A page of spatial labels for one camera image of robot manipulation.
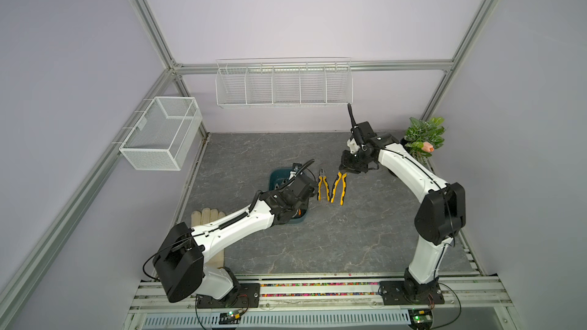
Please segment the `large yellow black pliers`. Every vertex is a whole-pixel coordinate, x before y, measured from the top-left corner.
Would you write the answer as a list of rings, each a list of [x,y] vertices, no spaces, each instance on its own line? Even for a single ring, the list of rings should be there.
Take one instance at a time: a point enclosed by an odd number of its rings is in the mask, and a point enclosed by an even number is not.
[[[330,202],[335,203],[336,194],[340,194],[339,204],[341,206],[345,203],[345,195],[347,190],[347,173],[338,172],[335,182],[333,183],[333,188],[331,189],[330,194]]]

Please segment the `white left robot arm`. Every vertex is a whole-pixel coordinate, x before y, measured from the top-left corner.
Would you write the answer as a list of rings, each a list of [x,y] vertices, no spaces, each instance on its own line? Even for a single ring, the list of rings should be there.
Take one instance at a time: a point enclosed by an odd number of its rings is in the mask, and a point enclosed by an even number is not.
[[[224,306],[234,304],[243,294],[240,282],[231,270],[214,267],[210,260],[255,232],[289,223],[317,191],[316,180],[301,174],[277,189],[258,191],[248,206],[224,218],[194,227],[175,225],[152,258],[168,301],[198,295]]]

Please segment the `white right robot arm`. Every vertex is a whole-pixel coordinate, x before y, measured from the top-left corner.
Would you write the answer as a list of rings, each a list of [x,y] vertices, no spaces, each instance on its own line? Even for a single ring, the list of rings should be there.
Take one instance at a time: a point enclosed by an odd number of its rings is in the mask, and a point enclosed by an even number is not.
[[[466,224],[466,192],[459,183],[447,183],[418,162],[393,135],[378,135],[368,122],[351,120],[351,137],[339,171],[362,174],[372,163],[399,178],[420,207],[414,218],[418,242],[404,273],[404,292],[415,302],[436,291],[438,270],[446,249]]]

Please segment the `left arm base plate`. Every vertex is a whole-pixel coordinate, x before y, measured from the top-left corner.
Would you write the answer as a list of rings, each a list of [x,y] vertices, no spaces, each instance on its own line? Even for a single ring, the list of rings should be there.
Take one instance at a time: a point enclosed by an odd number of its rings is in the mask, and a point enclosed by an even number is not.
[[[258,308],[261,299],[260,291],[260,284],[239,284],[222,299],[199,295],[196,305],[198,309]]]

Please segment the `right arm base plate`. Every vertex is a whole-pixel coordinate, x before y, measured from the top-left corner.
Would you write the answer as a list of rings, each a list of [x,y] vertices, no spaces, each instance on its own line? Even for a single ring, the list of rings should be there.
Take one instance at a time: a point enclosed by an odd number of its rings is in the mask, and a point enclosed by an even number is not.
[[[438,280],[419,284],[412,280],[387,280],[379,283],[378,295],[386,306],[432,306],[445,303]]]

